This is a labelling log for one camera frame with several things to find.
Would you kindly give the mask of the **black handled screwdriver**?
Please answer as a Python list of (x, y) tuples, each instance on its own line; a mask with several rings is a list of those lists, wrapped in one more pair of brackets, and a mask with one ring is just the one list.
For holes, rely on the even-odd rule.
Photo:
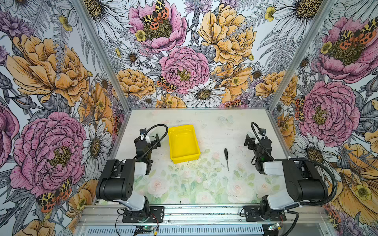
[(224, 155), (225, 155), (227, 170), (229, 171), (228, 150), (227, 150), (227, 148), (224, 149)]

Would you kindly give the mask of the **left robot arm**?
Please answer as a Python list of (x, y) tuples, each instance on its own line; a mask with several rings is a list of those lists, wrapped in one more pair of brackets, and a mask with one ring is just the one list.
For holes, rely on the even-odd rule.
[(141, 129), (135, 139), (136, 157), (132, 159), (108, 160), (99, 177), (95, 196), (99, 200), (118, 203), (124, 207), (123, 222), (146, 222), (152, 216), (147, 197), (133, 189), (134, 180), (149, 175), (152, 163), (152, 150), (160, 147), (160, 137), (148, 135)]

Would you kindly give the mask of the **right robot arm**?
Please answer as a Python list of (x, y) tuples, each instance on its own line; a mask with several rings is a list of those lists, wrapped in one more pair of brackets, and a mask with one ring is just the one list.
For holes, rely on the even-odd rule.
[(246, 136), (244, 146), (254, 152), (252, 165), (261, 175), (284, 178), (284, 187), (275, 194), (261, 197), (259, 206), (244, 208), (246, 219), (255, 221), (285, 220), (285, 210), (293, 209), (303, 203), (322, 205), (329, 196), (328, 188), (317, 171), (319, 164), (314, 161), (295, 160), (294, 158), (274, 159), (272, 141), (262, 136)]

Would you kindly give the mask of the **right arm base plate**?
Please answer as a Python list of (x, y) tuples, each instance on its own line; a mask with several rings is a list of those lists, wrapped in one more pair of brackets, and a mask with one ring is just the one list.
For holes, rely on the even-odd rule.
[(286, 215), (284, 211), (261, 209), (260, 206), (244, 206), (242, 209), (247, 222), (285, 222)]

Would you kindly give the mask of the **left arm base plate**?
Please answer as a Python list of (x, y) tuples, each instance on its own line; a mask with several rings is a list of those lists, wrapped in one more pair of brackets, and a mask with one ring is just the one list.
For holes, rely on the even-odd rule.
[(123, 215), (123, 223), (162, 223), (165, 207), (150, 207), (148, 210), (129, 211)]

